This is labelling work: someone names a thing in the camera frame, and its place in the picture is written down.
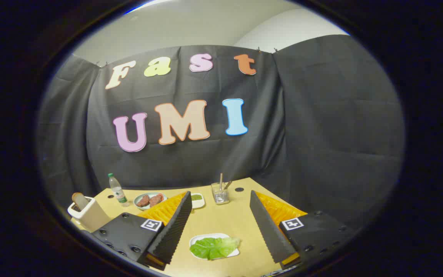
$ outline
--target small dish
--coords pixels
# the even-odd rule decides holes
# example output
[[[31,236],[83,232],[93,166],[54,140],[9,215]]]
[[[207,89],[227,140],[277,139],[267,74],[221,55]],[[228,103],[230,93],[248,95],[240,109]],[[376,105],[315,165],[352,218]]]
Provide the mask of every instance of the small dish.
[[[144,206],[144,207],[138,207],[136,204],[137,204],[137,203],[143,198],[143,196],[145,196],[145,195],[148,195],[148,196],[151,198],[151,197],[153,197],[153,196],[155,196],[155,195],[158,195],[158,194],[163,195],[163,200],[162,200],[162,202],[164,202],[165,200],[167,200],[167,195],[165,195],[165,194],[163,194],[163,193],[159,193],[159,192],[149,192],[149,193],[143,193],[142,195],[139,195],[138,197],[136,197],[136,198],[134,199],[133,203],[134,203],[135,207],[137,207],[138,209],[141,209],[141,210],[147,210],[147,209],[150,208],[150,204],[148,204],[148,205],[146,205],[146,206]]]
[[[217,238],[230,238],[230,235],[222,234],[222,233],[207,234],[207,235],[197,235],[197,236],[195,236],[194,238],[192,238],[189,241],[189,247],[191,247],[192,244],[195,244],[198,240],[202,240],[204,238],[215,238],[215,239],[217,239]],[[233,256],[237,256],[238,254],[240,254],[240,252],[239,252],[239,249],[236,248],[234,251],[232,251],[232,253],[230,253],[230,255],[227,256],[227,258],[233,257]]]
[[[191,197],[194,196],[194,195],[201,196],[201,199],[200,200],[192,200],[192,208],[193,209],[199,209],[199,208],[203,207],[204,204],[206,204],[205,201],[204,201],[203,195],[201,193],[191,193]]]

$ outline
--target meat patty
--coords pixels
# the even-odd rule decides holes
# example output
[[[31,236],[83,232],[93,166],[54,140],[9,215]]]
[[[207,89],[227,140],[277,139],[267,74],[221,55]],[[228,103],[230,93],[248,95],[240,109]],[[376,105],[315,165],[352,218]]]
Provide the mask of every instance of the meat patty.
[[[144,207],[146,205],[148,205],[148,203],[150,202],[150,197],[147,195],[143,196],[143,198],[141,198],[140,201],[138,201],[138,203],[136,204],[138,207]]]
[[[157,195],[150,198],[150,207],[153,207],[162,201],[163,201],[163,195],[157,194]]]

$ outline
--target plastic water bottle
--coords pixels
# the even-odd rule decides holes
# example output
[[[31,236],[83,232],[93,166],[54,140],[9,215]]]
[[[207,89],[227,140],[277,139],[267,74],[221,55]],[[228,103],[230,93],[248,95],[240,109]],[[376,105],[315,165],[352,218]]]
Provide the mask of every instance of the plastic water bottle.
[[[121,188],[121,184],[117,181],[116,177],[112,173],[109,173],[109,185],[117,200],[123,207],[129,206],[128,199],[124,195],[123,188]]]

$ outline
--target white wall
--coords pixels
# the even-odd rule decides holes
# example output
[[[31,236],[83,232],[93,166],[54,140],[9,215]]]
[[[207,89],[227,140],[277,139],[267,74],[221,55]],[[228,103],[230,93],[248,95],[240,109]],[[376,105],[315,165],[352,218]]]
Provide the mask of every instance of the white wall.
[[[90,35],[74,54],[103,66],[182,45],[232,46],[268,18],[300,7],[284,0],[171,0],[130,12]]]
[[[345,31],[315,14],[300,8],[282,12],[259,24],[234,46],[274,53],[292,44],[324,35],[348,35]]]

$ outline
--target bottle label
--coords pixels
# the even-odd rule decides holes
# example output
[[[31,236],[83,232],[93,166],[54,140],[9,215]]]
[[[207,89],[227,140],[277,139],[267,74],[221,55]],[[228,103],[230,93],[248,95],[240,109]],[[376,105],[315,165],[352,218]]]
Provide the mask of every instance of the bottle label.
[[[116,194],[116,198],[119,201],[119,203],[126,203],[128,200],[126,199],[126,196],[124,195],[123,190],[118,190],[114,192]]]

